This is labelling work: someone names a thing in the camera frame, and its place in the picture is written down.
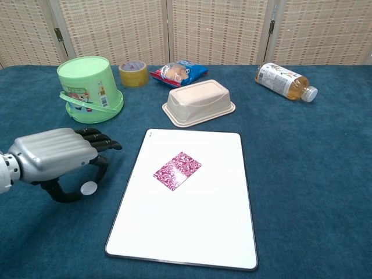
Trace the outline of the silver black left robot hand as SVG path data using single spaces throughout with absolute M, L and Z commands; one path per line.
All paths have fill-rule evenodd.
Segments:
M 108 160 L 100 152 L 108 149 L 122 146 L 95 128 L 57 128 L 18 137 L 7 153 L 15 153 L 22 164 L 19 181 L 39 185 L 56 202 L 72 203 L 83 195 L 80 190 L 64 192 L 59 178 L 91 164 L 98 168 L 93 181 L 100 182 L 108 169 Z

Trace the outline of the white oval magnet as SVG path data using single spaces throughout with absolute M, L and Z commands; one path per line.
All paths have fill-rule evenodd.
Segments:
M 98 189 L 98 185 L 96 182 L 87 181 L 81 186 L 80 192 L 84 196 L 89 196 L 89 195 L 94 194 L 97 191 L 97 189 Z

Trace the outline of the pink patterned card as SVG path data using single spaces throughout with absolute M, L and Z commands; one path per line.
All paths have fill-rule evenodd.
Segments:
M 202 164 L 185 152 L 170 159 L 153 176 L 171 191 L 175 191 L 183 182 L 191 177 Z

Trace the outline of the white rectangular board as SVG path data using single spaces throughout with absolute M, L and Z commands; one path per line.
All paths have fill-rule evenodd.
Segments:
M 202 167 L 171 191 L 153 174 L 180 152 Z M 258 259 L 240 135 L 149 129 L 105 251 L 110 256 L 254 270 Z

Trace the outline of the beige plastic tray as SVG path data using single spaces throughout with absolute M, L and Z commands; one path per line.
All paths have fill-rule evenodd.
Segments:
M 235 111 L 229 90 L 210 79 L 170 90 L 162 109 L 171 122 L 191 127 Z

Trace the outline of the green plastic bucket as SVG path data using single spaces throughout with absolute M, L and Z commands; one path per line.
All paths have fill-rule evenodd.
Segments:
M 95 124 L 110 120 L 124 108 L 110 62 L 101 56 L 82 56 L 57 68 L 62 85 L 60 98 L 75 121 Z

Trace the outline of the yellow packing tape roll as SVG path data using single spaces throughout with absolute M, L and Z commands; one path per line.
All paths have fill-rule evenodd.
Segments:
M 128 61 L 118 68 L 121 83 L 125 87 L 142 87 L 149 81 L 148 68 L 145 62 Z

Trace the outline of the blue red snack bag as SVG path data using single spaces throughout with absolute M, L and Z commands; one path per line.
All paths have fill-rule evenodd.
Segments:
M 204 65 L 192 63 L 189 60 L 179 60 L 168 63 L 155 71 L 150 71 L 150 76 L 172 88 L 190 85 L 202 76 L 207 75 L 208 68 Z

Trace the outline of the woven folding screen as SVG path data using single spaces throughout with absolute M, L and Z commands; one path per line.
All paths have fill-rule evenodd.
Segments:
M 372 0 L 0 0 L 0 69 L 88 55 L 372 66 Z

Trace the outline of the amber drink bottle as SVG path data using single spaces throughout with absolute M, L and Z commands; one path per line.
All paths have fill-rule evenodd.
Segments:
M 272 62 L 259 66 L 255 82 L 292 101 L 312 102 L 318 93 L 305 76 Z

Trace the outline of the teal table cloth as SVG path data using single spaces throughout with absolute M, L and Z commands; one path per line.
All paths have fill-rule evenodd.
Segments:
M 149 128 L 172 128 L 167 86 L 122 87 L 97 129 L 120 142 L 98 192 L 70 204 L 18 182 L 0 194 L 0 279 L 372 279 L 372 66 L 292 66 L 318 89 L 292 102 L 256 66 L 210 66 L 234 113 L 197 130 L 240 134 L 258 267 L 223 270 L 108 257 L 104 246 Z

